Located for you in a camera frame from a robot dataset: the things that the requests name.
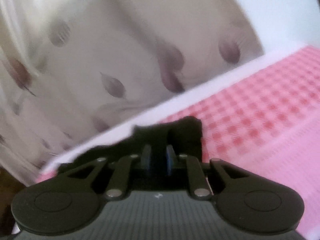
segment pink waffle fabric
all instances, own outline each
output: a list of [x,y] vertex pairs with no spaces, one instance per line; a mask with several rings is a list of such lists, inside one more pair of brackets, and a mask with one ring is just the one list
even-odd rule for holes
[[220,158],[295,189],[305,202],[298,231],[320,226],[319,49],[307,46],[162,122],[188,115],[203,123],[205,162]]

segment black plastic mount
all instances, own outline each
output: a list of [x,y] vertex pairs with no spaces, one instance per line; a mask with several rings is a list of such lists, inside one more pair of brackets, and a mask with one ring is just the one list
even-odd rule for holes
[[[182,122],[186,124],[186,120],[189,124],[194,122],[199,131],[197,119],[189,117]],[[193,125],[186,127],[189,130],[185,129],[185,133],[195,134]],[[79,160],[65,165],[55,178],[18,193],[12,213],[19,227],[37,235],[62,235],[88,225],[106,203],[121,201],[133,190],[182,189],[191,198],[211,202],[226,222],[241,230],[274,235],[297,227],[304,212],[297,192],[220,159],[201,163],[198,154],[177,151],[185,147],[183,141],[177,142],[177,132],[175,140],[170,138],[172,124],[161,128],[165,132],[159,136],[152,134],[150,128],[136,129],[138,134],[148,131],[147,140],[139,141],[134,134],[139,143],[122,145],[122,150],[128,150],[126,155],[115,157],[110,154],[110,147],[100,148],[94,160],[80,166],[75,165]],[[186,140],[186,144],[195,149],[199,140]]]

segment white wall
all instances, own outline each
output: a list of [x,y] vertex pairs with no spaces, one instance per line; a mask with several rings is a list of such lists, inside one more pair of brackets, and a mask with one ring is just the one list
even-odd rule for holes
[[317,0],[237,0],[255,28],[265,52],[302,41],[320,47]]

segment black device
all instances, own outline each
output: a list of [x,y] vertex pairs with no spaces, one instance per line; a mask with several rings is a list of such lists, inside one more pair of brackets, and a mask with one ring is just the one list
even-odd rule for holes
[[201,121],[136,127],[18,193],[16,240],[304,239],[294,190],[220,159],[201,160]]

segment metal rivet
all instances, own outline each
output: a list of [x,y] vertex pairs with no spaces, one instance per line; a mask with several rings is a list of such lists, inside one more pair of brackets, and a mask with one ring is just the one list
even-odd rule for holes
[[206,188],[197,188],[194,193],[197,197],[206,197],[210,194],[210,191]]
[[98,162],[103,162],[105,160],[106,160],[106,158],[103,158],[103,157],[97,159]]
[[106,192],[107,196],[108,197],[120,197],[122,195],[122,191],[119,190],[119,189],[109,189],[107,192]]

